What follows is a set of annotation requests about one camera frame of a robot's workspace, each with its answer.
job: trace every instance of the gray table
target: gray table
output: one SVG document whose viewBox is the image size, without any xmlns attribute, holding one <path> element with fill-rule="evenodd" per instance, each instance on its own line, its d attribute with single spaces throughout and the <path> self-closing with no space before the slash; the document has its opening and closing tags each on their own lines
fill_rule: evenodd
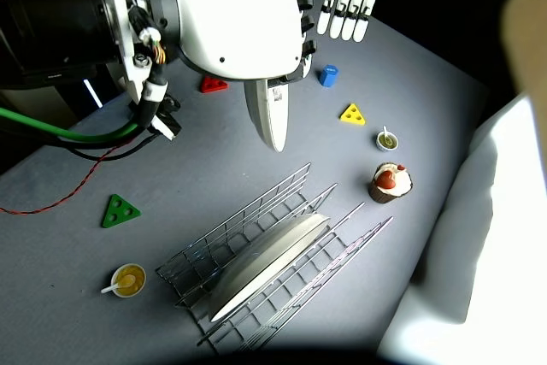
<svg viewBox="0 0 547 365">
<path fill-rule="evenodd" d="M 103 164 L 80 194 L 50 212 L 0 215 L 4 364 L 164 363 L 207 355 L 207 346 L 195 346 L 198 330 L 173 307 L 176 296 L 154 269 L 306 162 L 312 162 L 308 196 L 339 183 L 322 209 L 334 220 L 367 202 L 344 226 L 345 235 L 357 236 L 390 215 L 395 220 L 271 345 L 379 342 L 466 153 L 486 90 L 378 21 L 361 44 L 315 37 L 312 73 L 291 86 L 283 153 L 257 137 L 241 84 L 202 95 L 200 76 L 176 62 L 168 68 L 169 91 L 182 102 L 176 117 L 183 129 L 175 142 L 158 139 L 124 161 Z M 330 89 L 316 77 L 327 64 L 340 70 Z M 99 133 L 119 126 L 126 103 L 121 97 L 76 128 Z M 366 126 L 338 120 L 349 103 L 360 107 Z M 384 124 L 401 141 L 393 154 L 373 142 Z M 405 164 L 415 187 L 380 205 L 365 184 L 385 161 Z M 0 203 L 14 209 L 52 203 L 90 165 L 43 148 L 0 178 Z M 143 215 L 103 229 L 113 193 Z M 100 295 L 112 271 L 126 262 L 146 268 L 143 292 L 128 300 Z"/>
</svg>

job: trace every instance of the cupcake with frosting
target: cupcake with frosting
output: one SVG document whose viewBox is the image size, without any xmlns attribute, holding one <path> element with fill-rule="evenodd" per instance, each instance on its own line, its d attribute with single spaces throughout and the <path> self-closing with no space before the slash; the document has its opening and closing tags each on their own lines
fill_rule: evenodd
<svg viewBox="0 0 547 365">
<path fill-rule="evenodd" d="M 368 187 L 370 197 L 376 203 L 389 203 L 412 190 L 412 180 L 407 169 L 401 164 L 385 162 L 376 169 Z"/>
</svg>

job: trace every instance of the dish rack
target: dish rack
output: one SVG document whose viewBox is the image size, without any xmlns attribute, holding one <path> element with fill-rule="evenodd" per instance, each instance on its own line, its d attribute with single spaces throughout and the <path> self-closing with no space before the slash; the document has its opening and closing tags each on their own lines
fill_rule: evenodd
<svg viewBox="0 0 547 365">
<path fill-rule="evenodd" d="M 186 309 L 201 331 L 203 337 L 198 345 L 207 343 L 216 354 L 264 346 L 391 222 L 393 217 L 346 244 L 337 230 L 364 205 L 359 204 L 336 225 L 327 226 L 271 284 L 223 319 L 209 321 L 209 294 L 222 269 L 268 229 L 293 216 L 317 212 L 338 185 L 307 200 L 301 190 L 310 166 L 308 163 L 299 168 L 156 270 L 179 294 L 175 306 Z"/>
</svg>

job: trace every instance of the green triangle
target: green triangle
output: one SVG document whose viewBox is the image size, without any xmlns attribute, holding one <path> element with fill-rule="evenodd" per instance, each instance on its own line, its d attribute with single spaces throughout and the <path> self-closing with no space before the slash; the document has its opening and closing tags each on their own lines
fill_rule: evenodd
<svg viewBox="0 0 547 365">
<path fill-rule="evenodd" d="M 126 200 L 113 194 L 103 219 L 103 228 L 111 228 L 140 216 L 140 211 Z"/>
</svg>

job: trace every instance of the black cable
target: black cable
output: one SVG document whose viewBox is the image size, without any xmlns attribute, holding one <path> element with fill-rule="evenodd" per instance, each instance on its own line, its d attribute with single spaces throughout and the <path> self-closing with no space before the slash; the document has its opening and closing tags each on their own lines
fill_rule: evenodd
<svg viewBox="0 0 547 365">
<path fill-rule="evenodd" d="M 103 149 L 110 149 L 112 147 L 116 147 L 118 145 L 123 145 L 127 143 L 128 141 L 133 140 L 134 138 L 138 137 L 142 132 L 144 131 L 144 127 L 137 127 L 132 132 L 128 133 L 126 136 L 116 138 L 114 140 L 110 140 L 108 142 L 104 143 L 81 143 L 76 141 L 65 141 L 61 140 L 59 138 L 55 138 L 53 136 L 43 136 L 37 133 L 26 133 L 26 132 L 15 132 L 12 130 L 5 130 L 0 128 L 0 132 L 7 133 L 14 135 L 16 137 L 20 138 L 26 138 L 31 139 L 34 141 L 39 142 L 40 144 L 45 145 L 51 145 L 54 147 L 62 147 L 63 149 L 80 149 L 80 150 L 103 150 Z"/>
<path fill-rule="evenodd" d="M 133 147 L 132 149 L 126 151 L 125 153 L 122 153 L 122 154 L 118 154 L 116 156 L 110 156 L 110 157 L 104 157 L 102 159 L 103 162 L 113 162 L 115 160 L 120 160 L 122 158 L 125 158 L 125 157 L 128 157 L 130 156 L 131 154 L 134 154 L 136 153 L 137 151 L 141 150 L 142 148 L 144 148 L 146 145 L 150 144 L 152 141 L 154 141 L 154 139 L 156 139 L 156 137 L 158 137 L 160 134 L 159 133 L 156 133 L 156 134 L 152 134 L 151 136 L 148 136 L 147 138 L 145 138 L 143 141 L 141 141 L 139 144 L 137 144 L 135 147 Z M 82 158 L 85 158 L 86 160 L 92 160 L 94 162 L 98 161 L 101 157 L 98 157 L 98 156 L 90 156 L 86 153 L 82 153 L 81 151 L 77 151 L 75 149 L 70 149 L 68 148 L 67 149 L 68 151 L 70 151 L 71 153 L 75 154 L 76 156 L 78 157 L 82 157 Z"/>
</svg>

